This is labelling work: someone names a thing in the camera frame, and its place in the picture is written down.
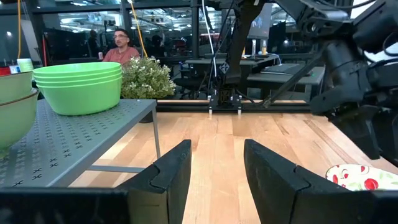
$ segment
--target light wood tabletop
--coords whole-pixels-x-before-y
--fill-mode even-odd
[[[326,118],[310,114],[158,113],[162,154],[192,140],[192,174],[184,223],[259,223],[244,170],[245,139],[324,177],[337,164],[363,164],[398,174],[384,159],[371,161]],[[95,164],[148,166],[155,161],[152,124],[138,124]],[[132,174],[86,171],[72,187],[115,187]]]

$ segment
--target red cup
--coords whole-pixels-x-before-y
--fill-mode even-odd
[[[2,76],[2,75],[10,75],[10,74],[11,74],[11,71],[10,71],[9,67],[0,68],[0,76]]]

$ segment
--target gray metal shelf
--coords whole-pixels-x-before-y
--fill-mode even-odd
[[[39,100],[32,129],[0,160],[0,187],[69,186],[150,112],[159,158],[155,108],[155,100],[121,100],[97,114],[60,116]]]

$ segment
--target stacked bowls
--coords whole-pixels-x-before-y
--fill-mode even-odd
[[[0,159],[31,129],[38,95],[32,72],[0,76]]]
[[[56,65],[34,70],[37,87],[61,115],[84,115],[107,110],[120,100],[120,63],[93,62]]]

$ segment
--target cup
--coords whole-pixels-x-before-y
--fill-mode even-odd
[[[34,69],[32,59],[30,58],[17,59],[17,62],[21,72],[31,72]]]

